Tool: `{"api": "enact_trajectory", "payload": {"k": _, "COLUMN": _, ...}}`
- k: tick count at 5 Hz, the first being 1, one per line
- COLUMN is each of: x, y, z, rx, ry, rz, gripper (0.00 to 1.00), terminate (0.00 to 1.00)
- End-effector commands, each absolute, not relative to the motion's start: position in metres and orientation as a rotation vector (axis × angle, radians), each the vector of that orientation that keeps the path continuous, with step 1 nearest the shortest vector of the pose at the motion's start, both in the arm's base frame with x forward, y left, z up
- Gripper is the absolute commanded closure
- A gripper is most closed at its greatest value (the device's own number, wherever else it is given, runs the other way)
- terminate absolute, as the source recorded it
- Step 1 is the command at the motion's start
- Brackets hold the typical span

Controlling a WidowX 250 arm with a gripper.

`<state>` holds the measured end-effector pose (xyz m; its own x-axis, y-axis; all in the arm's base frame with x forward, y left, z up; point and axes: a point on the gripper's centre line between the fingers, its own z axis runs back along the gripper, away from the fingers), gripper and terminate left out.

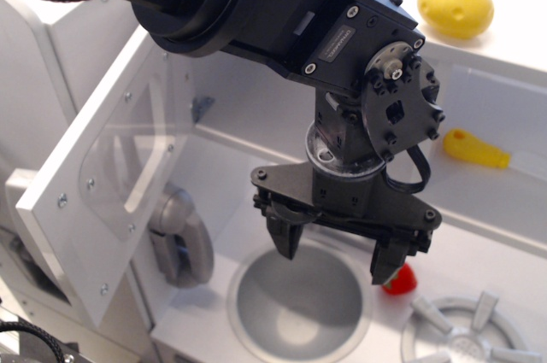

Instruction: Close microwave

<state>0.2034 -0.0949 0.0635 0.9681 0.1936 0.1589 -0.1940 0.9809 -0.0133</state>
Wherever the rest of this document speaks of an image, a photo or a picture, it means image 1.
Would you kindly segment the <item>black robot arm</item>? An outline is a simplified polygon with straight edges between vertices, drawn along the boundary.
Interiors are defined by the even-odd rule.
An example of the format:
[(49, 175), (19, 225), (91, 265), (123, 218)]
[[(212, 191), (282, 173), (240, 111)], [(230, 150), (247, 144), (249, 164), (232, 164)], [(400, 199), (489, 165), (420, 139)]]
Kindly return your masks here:
[(441, 218), (417, 198), (431, 175), (419, 145), (438, 136), (444, 112), (401, 0), (127, 1), (165, 50), (224, 51), (315, 88), (308, 161), (252, 174), (283, 256), (311, 222), (372, 238), (375, 284), (428, 250)]

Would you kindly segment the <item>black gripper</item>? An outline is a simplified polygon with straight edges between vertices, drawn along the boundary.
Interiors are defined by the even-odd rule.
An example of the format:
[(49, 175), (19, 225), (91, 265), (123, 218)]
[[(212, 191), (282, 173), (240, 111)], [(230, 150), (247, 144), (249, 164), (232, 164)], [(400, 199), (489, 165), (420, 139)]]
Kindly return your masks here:
[(389, 282), (407, 255), (428, 251), (439, 211), (390, 188), (379, 173), (364, 179), (331, 177), (309, 162), (258, 167), (251, 173), (255, 206), (266, 217), (277, 251), (293, 260), (304, 225), (316, 223), (375, 241), (373, 285)]

